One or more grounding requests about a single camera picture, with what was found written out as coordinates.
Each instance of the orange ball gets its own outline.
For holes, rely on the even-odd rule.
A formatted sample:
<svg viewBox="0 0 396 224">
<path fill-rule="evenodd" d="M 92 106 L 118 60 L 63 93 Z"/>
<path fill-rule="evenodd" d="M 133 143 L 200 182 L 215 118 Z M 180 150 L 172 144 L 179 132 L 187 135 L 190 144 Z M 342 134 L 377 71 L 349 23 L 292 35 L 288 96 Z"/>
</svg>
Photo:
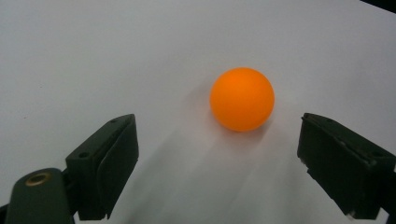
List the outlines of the orange ball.
<svg viewBox="0 0 396 224">
<path fill-rule="evenodd" d="M 262 126 L 270 117 L 274 103 L 274 90 L 268 79 L 246 67 L 221 75 L 210 92 L 210 107 L 216 120 L 237 132 Z"/>
</svg>

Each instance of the black plastic part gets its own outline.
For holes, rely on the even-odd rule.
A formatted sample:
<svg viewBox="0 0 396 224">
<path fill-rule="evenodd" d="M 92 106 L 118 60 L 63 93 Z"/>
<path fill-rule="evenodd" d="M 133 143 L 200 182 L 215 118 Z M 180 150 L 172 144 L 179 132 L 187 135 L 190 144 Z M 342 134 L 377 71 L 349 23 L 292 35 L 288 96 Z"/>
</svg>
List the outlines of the black plastic part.
<svg viewBox="0 0 396 224">
<path fill-rule="evenodd" d="M 308 113 L 297 154 L 344 214 L 376 218 L 381 190 L 393 175 L 392 154 L 332 119 Z"/>
<path fill-rule="evenodd" d="M 376 7 L 380 7 L 387 11 L 396 13 L 396 4 L 394 0 L 361 0 L 361 1 Z"/>
<path fill-rule="evenodd" d="M 388 179 L 384 179 L 381 187 L 379 202 L 392 217 L 396 224 L 396 174 L 393 173 Z"/>
<path fill-rule="evenodd" d="M 7 224 L 73 224 L 62 172 L 49 168 L 21 178 L 12 190 Z"/>
<path fill-rule="evenodd" d="M 6 223 L 8 204 L 0 207 L 0 224 Z"/>
<path fill-rule="evenodd" d="M 106 123 L 67 158 L 70 182 L 78 183 L 81 220 L 110 217 L 138 158 L 134 115 Z"/>
</svg>

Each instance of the screw hole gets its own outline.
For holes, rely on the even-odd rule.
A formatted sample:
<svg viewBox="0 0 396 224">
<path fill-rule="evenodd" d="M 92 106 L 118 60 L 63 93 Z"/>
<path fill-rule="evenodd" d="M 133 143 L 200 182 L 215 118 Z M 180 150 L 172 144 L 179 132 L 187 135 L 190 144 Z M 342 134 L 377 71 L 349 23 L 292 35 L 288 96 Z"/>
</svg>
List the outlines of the screw hole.
<svg viewBox="0 0 396 224">
<path fill-rule="evenodd" d="M 90 153 L 88 153 L 88 152 L 81 152 L 81 153 L 79 153 L 79 157 L 80 158 L 87 158 L 88 156 L 90 155 Z"/>
<path fill-rule="evenodd" d="M 33 175 L 26 180 L 26 186 L 33 187 L 37 185 L 41 185 L 47 182 L 50 179 L 50 173 L 40 173 L 37 175 Z"/>
</svg>

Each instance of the white table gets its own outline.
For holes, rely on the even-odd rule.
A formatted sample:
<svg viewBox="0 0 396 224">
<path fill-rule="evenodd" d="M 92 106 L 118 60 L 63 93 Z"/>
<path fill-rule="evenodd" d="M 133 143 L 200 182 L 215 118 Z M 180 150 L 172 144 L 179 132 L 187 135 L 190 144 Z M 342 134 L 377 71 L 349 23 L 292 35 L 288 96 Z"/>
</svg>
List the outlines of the white table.
<svg viewBox="0 0 396 224">
<path fill-rule="evenodd" d="M 238 66 L 276 92 L 252 133 L 223 129 L 208 106 Z M 351 223 L 296 156 L 300 117 L 395 154 L 395 73 L 396 15 L 358 0 L 3 0 L 0 204 L 23 175 L 64 169 L 105 122 L 134 113 L 140 161 L 112 218 L 93 223 Z"/>
</svg>

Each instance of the ping pong ball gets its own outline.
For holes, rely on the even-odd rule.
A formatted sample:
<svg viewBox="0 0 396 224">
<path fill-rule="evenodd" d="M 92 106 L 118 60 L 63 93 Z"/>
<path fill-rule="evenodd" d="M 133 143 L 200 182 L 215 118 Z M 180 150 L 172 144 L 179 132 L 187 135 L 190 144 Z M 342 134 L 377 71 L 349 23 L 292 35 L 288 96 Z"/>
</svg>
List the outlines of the ping pong ball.
<svg viewBox="0 0 396 224">
<path fill-rule="evenodd" d="M 270 117 L 275 95 L 270 81 L 259 71 L 239 67 L 222 74 L 210 92 L 210 107 L 224 127 L 247 132 Z"/>
</svg>

